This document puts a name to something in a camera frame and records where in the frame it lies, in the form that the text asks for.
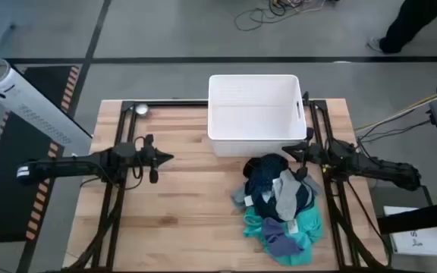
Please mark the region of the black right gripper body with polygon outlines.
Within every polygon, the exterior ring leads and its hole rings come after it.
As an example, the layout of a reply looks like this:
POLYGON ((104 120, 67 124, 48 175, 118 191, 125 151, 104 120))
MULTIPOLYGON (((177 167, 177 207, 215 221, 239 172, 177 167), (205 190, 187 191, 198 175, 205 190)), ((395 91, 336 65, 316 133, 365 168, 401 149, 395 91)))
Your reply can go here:
POLYGON ((307 128, 307 137, 300 144, 301 157, 300 162, 301 167, 296 172, 296 177, 299 180, 303 180, 308 175, 307 162, 312 162, 314 164, 321 164, 321 152, 322 148, 318 143, 311 144, 310 141, 314 137, 314 129, 311 127, 307 128))

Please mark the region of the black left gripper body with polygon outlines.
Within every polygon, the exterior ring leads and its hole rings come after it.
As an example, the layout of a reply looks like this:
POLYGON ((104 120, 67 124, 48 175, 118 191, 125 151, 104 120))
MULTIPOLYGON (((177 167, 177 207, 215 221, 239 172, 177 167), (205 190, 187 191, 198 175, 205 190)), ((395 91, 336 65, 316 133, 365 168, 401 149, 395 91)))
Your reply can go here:
POLYGON ((153 147, 153 135, 147 134, 144 137, 143 141, 143 158, 145 159, 146 163, 150 167, 149 170, 149 181, 151 184, 156 184, 159 179, 159 174, 157 171, 157 158, 156 158, 156 149, 153 147))

